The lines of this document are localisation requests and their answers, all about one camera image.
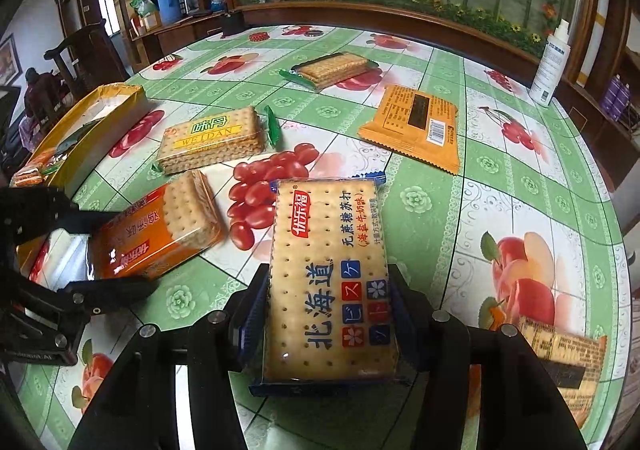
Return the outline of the blue Hokkaido cracker pack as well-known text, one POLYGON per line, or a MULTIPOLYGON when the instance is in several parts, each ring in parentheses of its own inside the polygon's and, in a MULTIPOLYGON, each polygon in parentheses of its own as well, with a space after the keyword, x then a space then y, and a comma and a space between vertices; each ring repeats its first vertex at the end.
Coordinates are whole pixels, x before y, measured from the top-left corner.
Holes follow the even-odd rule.
POLYGON ((399 349, 378 186, 276 185, 257 396, 327 395, 391 381, 399 349))

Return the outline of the Weidan green yellow cracker pack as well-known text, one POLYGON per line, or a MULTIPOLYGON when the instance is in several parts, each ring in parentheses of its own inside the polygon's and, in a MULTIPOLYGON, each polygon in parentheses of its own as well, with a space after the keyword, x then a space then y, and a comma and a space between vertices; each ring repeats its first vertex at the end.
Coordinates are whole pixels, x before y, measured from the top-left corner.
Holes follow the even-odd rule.
POLYGON ((248 158, 282 139, 280 122, 270 109, 260 116, 254 106, 230 110, 167 127, 155 166, 166 176, 216 163, 248 158))

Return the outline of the orange chicken soup cracker pack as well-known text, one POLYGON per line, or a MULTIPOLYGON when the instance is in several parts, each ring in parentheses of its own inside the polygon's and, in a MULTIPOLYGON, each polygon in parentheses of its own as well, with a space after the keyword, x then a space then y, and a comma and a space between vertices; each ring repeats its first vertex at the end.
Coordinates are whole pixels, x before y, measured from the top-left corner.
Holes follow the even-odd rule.
POLYGON ((66 158, 66 154, 56 154, 54 149, 44 150, 12 176, 10 186, 30 187, 43 184, 48 177, 58 171, 66 158))

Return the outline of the yellow snack tray box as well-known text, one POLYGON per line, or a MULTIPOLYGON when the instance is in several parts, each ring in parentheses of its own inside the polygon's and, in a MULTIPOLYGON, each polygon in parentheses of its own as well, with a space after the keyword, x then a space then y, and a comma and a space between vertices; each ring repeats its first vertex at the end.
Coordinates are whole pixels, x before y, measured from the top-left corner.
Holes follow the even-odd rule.
MULTIPOLYGON (((76 103, 44 137, 27 162, 47 187, 64 191, 82 210, 121 212, 129 202, 104 172, 126 163, 131 145, 145 136, 143 118, 152 103, 140 85, 96 88, 76 103)), ((85 234, 56 228, 17 248, 21 274, 57 290, 87 277, 85 234)))

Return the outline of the orange pack near table edge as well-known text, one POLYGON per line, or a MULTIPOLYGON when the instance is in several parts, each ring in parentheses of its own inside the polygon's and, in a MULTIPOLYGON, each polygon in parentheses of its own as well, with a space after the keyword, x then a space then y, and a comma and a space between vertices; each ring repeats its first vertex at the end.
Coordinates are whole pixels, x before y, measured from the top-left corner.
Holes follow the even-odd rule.
POLYGON ((523 317, 516 325, 550 374, 579 428, 590 415, 608 337, 585 337, 523 317))

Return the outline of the fruit pattern green tablecloth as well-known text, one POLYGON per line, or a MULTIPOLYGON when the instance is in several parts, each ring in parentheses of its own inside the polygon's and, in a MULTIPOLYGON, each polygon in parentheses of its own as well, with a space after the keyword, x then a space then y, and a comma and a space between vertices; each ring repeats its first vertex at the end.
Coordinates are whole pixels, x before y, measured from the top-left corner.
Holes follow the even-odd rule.
MULTIPOLYGON (((496 283, 510 248, 526 234, 547 243, 550 293, 560 329, 608 338, 584 426, 589 449, 604 449, 623 397, 631 328, 623 236, 596 160, 558 100, 530 101, 527 89, 488 66, 388 34, 292 24, 220 35, 186 46, 128 80, 144 87, 154 112, 138 122, 81 184, 73 200, 88 210, 123 210, 170 181, 155 165, 165 128, 191 118, 267 106, 280 118, 283 150, 310 150, 313 177, 384 170, 380 191, 388 260, 434 308, 469 326, 498 320, 508 300, 496 283), (375 74, 320 94, 288 84, 280 71, 335 51, 372 59, 375 74), (460 175, 371 146, 358 129, 374 118, 386 86, 442 97, 458 108, 460 175)), ((36 437, 66 449, 104 371, 143 323, 168 331, 221 309, 268 262, 272 229, 225 240, 160 278, 134 308, 93 318, 76 366, 14 366, 11 376, 36 437)), ((319 401, 256 398, 250 378, 231 374, 250 448, 409 447, 426 376, 398 368, 399 383, 319 401)))

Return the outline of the dark wooden chair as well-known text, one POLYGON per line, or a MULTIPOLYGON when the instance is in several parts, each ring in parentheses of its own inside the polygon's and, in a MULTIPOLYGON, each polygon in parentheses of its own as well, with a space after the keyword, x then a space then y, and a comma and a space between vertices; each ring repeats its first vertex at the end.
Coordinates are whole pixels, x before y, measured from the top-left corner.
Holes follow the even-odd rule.
POLYGON ((52 60, 76 101, 96 88, 124 82, 128 77, 122 59, 104 28, 105 20, 84 26, 43 54, 52 60), (62 52, 68 49, 76 61, 75 74, 66 66, 62 52))

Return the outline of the orange pack barcode side up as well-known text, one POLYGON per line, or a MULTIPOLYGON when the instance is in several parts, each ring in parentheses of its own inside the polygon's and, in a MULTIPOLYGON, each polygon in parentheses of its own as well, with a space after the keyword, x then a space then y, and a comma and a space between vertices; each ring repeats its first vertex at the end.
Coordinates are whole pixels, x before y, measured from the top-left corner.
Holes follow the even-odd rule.
POLYGON ((457 107, 399 85, 385 88, 372 121, 358 135, 378 146, 457 175, 460 170, 457 107))

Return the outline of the blue water bottle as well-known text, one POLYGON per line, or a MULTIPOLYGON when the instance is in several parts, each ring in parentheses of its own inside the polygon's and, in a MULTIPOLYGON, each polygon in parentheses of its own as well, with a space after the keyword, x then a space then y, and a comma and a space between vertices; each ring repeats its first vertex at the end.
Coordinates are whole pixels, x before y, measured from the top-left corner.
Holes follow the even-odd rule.
POLYGON ((175 24, 182 18, 179 0, 157 0, 157 6, 163 26, 175 24))

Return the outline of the small black box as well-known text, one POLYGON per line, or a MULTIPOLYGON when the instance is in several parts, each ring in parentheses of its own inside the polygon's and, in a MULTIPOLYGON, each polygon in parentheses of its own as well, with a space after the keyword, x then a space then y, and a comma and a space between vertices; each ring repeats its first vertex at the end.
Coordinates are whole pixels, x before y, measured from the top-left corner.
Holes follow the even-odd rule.
POLYGON ((227 11, 220 17, 221 33, 224 37, 240 34, 247 29, 241 10, 227 11))

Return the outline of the white spray bottle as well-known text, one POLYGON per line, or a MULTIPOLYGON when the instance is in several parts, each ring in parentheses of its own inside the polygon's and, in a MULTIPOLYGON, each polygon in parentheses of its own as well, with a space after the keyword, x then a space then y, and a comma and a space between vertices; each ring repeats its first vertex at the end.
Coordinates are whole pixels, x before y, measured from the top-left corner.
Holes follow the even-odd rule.
POLYGON ((569 40, 570 24, 562 19, 555 31, 547 38, 532 86, 529 87, 529 98, 533 102, 541 106, 550 104, 570 56, 569 40))

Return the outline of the green edged cracker pack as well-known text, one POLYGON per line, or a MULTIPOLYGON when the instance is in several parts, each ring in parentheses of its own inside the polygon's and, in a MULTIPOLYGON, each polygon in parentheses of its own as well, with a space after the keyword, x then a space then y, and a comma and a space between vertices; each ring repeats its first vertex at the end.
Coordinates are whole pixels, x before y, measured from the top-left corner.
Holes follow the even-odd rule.
POLYGON ((370 72, 378 67, 372 60, 352 52, 334 52, 279 71, 288 82, 321 92, 337 83, 370 72))

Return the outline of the purple bottles pair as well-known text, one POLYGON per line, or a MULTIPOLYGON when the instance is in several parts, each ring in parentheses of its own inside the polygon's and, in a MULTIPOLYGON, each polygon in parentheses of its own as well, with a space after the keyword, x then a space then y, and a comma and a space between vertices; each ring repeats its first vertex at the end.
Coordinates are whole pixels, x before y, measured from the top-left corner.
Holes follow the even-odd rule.
POLYGON ((608 88, 600 101, 604 113, 617 122, 630 103, 630 87, 616 74, 608 83, 608 88))

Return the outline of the framed wall picture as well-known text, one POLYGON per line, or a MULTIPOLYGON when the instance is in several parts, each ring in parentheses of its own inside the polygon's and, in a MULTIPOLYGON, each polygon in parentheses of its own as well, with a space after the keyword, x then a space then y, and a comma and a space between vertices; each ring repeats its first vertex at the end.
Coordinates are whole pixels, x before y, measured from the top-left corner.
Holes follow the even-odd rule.
POLYGON ((22 68, 15 48, 14 37, 9 35, 0 46, 0 85, 11 85, 21 75, 22 68))

